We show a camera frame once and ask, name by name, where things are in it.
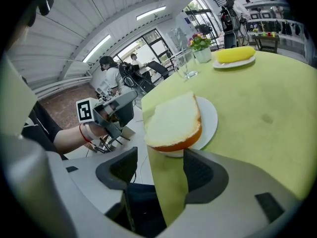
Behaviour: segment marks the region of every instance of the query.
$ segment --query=robotic arm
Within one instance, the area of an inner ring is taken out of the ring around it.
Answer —
[[[137,96],[138,93],[133,90],[110,101],[94,98],[77,101],[78,120],[80,123],[92,121],[105,128],[112,143],[133,119],[133,101]]]

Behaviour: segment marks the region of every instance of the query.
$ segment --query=black panel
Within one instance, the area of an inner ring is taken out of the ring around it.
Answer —
[[[125,190],[134,176],[138,163],[138,148],[133,147],[96,168],[97,178],[110,189]]]
[[[223,166],[184,149],[184,172],[188,191],[185,204],[206,204],[223,193],[229,182],[229,175]]]
[[[271,193],[266,192],[255,195],[255,197],[270,223],[284,213],[284,209],[279,205]]]

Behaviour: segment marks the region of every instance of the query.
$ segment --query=ceiling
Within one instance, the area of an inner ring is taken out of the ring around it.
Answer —
[[[128,42],[131,34],[176,16],[191,0],[54,0],[47,16],[12,46],[9,57],[32,89],[84,76],[103,54]],[[166,5],[141,20],[136,16]],[[105,36],[111,38],[83,63]]]

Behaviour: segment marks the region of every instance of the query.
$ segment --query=round table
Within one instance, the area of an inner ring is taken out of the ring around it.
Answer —
[[[316,178],[317,70],[277,54],[255,56],[253,64],[221,70],[212,66],[213,53],[211,61],[197,64],[197,76],[185,81],[174,73],[142,99],[144,123],[156,105],[193,91],[210,100],[218,114],[217,131],[203,150],[254,164],[303,199]],[[183,159],[150,147],[148,155],[170,225],[188,193]]]

